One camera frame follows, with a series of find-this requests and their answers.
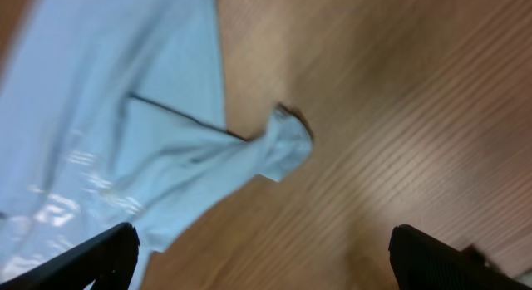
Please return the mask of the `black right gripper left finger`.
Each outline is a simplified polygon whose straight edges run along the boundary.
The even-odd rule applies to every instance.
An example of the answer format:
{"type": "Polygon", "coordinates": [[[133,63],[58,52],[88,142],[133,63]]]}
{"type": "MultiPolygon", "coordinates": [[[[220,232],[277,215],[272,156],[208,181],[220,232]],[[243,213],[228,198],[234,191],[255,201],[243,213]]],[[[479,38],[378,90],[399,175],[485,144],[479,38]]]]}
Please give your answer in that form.
{"type": "Polygon", "coordinates": [[[1,290],[126,290],[138,261],[140,240],[124,222],[44,264],[1,284],[1,290]]]}

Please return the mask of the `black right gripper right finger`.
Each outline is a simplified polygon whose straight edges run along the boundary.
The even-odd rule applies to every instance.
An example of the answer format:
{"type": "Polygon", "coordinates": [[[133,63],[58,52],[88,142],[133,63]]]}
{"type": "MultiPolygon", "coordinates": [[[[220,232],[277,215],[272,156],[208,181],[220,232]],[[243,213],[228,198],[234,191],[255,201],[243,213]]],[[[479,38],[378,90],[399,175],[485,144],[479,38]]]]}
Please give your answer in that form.
{"type": "Polygon", "coordinates": [[[389,260],[400,290],[531,290],[531,271],[512,278],[480,250],[457,250],[402,224],[392,230],[389,260]]]}

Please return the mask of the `light blue t-shirt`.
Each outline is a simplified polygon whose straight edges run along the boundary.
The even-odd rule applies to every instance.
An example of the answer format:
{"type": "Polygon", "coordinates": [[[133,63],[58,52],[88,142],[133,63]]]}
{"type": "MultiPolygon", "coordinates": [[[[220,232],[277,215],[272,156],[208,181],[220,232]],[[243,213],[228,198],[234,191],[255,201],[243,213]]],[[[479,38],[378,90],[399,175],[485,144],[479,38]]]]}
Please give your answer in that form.
{"type": "Polygon", "coordinates": [[[253,140],[226,130],[216,0],[35,0],[1,82],[1,279],[128,222],[138,288],[151,254],[311,149],[283,107],[253,140]]]}

